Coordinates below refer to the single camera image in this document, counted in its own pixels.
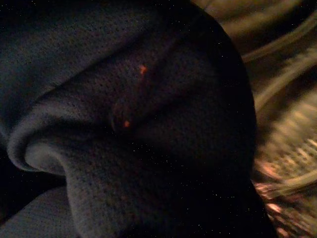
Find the crumpled fabric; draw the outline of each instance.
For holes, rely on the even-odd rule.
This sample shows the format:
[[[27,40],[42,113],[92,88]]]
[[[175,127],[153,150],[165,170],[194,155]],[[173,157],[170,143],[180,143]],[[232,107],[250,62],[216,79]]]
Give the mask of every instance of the crumpled fabric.
[[[246,71],[198,7],[53,8],[1,35],[0,84],[3,148],[22,170],[65,177],[76,236],[275,236],[250,181]]]

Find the gray cloth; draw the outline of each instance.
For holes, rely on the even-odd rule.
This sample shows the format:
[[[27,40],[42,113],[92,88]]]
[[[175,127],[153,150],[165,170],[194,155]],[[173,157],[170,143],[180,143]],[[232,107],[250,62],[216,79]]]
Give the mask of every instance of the gray cloth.
[[[275,236],[250,182],[247,74],[210,16],[91,2],[0,43],[3,146],[23,170],[65,176],[81,238]]]
[[[1,227],[0,237],[77,238],[66,188],[56,188],[36,198]]]

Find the woven fabric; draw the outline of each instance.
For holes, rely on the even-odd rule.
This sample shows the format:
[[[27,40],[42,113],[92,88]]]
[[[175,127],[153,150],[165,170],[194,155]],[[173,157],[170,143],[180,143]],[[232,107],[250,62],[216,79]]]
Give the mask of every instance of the woven fabric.
[[[5,31],[0,52],[3,147],[65,176],[81,238],[275,236],[250,181],[247,74],[199,8],[54,8]]]

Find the orange dot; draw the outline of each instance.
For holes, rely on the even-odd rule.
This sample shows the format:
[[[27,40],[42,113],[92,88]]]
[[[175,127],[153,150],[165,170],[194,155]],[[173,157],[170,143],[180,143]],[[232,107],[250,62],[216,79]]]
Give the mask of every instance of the orange dot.
[[[126,120],[126,121],[124,122],[124,127],[129,127],[129,126],[130,126],[130,122]]]
[[[148,68],[146,68],[144,65],[141,65],[141,66],[140,66],[140,73],[141,73],[142,75],[144,75],[147,70],[148,70]]]

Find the beige fabric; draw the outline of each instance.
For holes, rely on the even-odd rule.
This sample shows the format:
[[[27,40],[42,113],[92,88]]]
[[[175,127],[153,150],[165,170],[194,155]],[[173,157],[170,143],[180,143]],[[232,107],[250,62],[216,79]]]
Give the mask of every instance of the beige fabric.
[[[253,182],[281,238],[317,237],[317,9],[260,47],[252,36],[288,24],[301,3],[212,0],[206,8],[243,54],[259,127]]]

